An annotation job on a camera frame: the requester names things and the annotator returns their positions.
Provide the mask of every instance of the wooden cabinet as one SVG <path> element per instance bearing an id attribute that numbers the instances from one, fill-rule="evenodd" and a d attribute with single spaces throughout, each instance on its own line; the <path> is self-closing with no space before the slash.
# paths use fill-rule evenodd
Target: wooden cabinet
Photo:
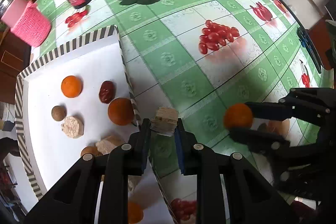
<path id="1" fill-rule="evenodd" d="M 0 39 L 0 101 L 15 104 L 16 76 L 28 66 L 30 46 L 10 31 Z"/>

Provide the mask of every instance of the striped tray border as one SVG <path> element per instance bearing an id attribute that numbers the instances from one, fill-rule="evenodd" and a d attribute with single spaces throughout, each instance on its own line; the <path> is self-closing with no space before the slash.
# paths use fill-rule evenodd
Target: striped tray border
<path id="1" fill-rule="evenodd" d="M 110 25 L 98 30 L 95 30 L 93 32 L 87 33 L 85 35 L 82 35 L 80 37 L 77 37 L 71 41 L 66 42 L 65 44 L 51 50 L 50 52 L 47 52 L 46 54 L 40 56 L 37 60 L 35 60 L 33 63 L 31 63 L 27 68 L 25 68 L 22 72 L 18 74 L 16 77 L 16 90 L 15 90 L 15 124 L 16 124 L 16 134 L 17 134 L 17 140 L 18 145 L 20 149 L 20 154 L 22 158 L 22 162 L 24 165 L 24 168 L 26 170 L 26 174 L 28 176 L 28 180 L 30 182 L 31 187 L 33 188 L 33 191 L 37 197 L 38 200 L 40 200 L 43 196 L 42 191 L 40 189 L 40 186 L 38 185 L 38 182 L 36 180 L 36 177 L 34 175 L 33 168 L 30 163 L 29 155 L 27 152 L 26 147 L 26 140 L 25 140 L 25 129 L 23 125 L 23 113 L 22 113 L 22 95 L 23 95 L 23 84 L 24 84 L 24 78 L 28 75 L 32 74 L 34 71 L 38 70 L 39 68 L 43 67 L 45 64 L 51 62 L 52 60 L 71 52 L 79 47 L 82 47 L 84 45 L 87 45 L 89 43 L 92 43 L 94 41 L 97 41 L 99 39 L 109 37 L 113 35 L 115 32 L 117 32 L 118 35 L 118 41 L 119 41 L 119 47 L 120 47 L 120 53 L 121 53 L 121 59 L 124 65 L 125 70 L 125 77 L 126 81 L 128 83 L 129 87 L 129 96 L 132 102 L 136 124 L 138 128 L 141 126 L 141 118 L 140 114 L 137 108 L 137 103 L 135 101 L 135 96 L 133 93 L 132 85 L 129 80 L 129 76 L 126 70 L 126 63 L 123 56 L 120 36 L 119 36 L 119 30 L 116 25 Z"/>

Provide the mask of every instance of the bread piece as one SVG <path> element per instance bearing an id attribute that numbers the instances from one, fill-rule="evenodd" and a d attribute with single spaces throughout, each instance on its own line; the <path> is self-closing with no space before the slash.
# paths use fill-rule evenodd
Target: bread piece
<path id="1" fill-rule="evenodd" d="M 152 129 L 164 136 L 174 135 L 179 113 L 174 108 L 159 107 L 155 119 L 151 119 Z"/>
<path id="2" fill-rule="evenodd" d="M 118 135 L 111 135 L 95 144 L 98 151 L 103 155 L 111 153 L 113 149 L 124 144 L 125 141 L 122 140 Z M 128 191 L 131 192 L 135 189 L 139 183 L 140 176 L 128 176 Z"/>
<path id="3" fill-rule="evenodd" d="M 79 138 L 84 134 L 83 123 L 73 116 L 68 116 L 65 118 L 64 123 L 61 125 L 62 131 L 69 138 Z"/>
<path id="4" fill-rule="evenodd" d="M 125 141 L 122 140 L 117 135 L 111 135 L 105 139 L 102 139 L 101 141 L 97 142 L 95 146 L 97 147 L 98 151 L 102 153 L 103 155 L 111 153 L 113 149 L 118 147 L 119 145 L 124 144 Z"/>

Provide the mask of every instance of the mandarin orange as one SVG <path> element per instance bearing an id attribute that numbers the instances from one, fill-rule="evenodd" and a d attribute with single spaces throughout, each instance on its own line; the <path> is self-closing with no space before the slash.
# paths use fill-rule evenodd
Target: mandarin orange
<path id="1" fill-rule="evenodd" d="M 227 129 L 232 127 L 250 128 L 253 122 L 251 109 L 242 103 L 230 106 L 223 117 L 223 124 Z"/>
<path id="2" fill-rule="evenodd" d="M 134 119 L 131 101 L 128 98 L 114 99 L 109 105 L 108 115 L 110 120 L 119 126 L 131 123 Z"/>
<path id="3" fill-rule="evenodd" d="M 128 202 L 128 223 L 135 224 L 143 219 L 143 210 L 136 203 Z"/>
<path id="4" fill-rule="evenodd" d="M 63 79 L 61 90 L 66 97 L 75 98 L 82 91 L 82 81 L 76 76 L 69 75 Z"/>

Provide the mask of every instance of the pink knitted cover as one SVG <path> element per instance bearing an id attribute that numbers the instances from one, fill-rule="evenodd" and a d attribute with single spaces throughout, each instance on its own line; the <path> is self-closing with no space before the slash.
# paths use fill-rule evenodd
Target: pink knitted cover
<path id="1" fill-rule="evenodd" d="M 25 11 L 11 32 L 32 47 L 38 47 L 47 38 L 51 29 L 49 20 L 37 9 L 36 4 L 28 2 Z"/>

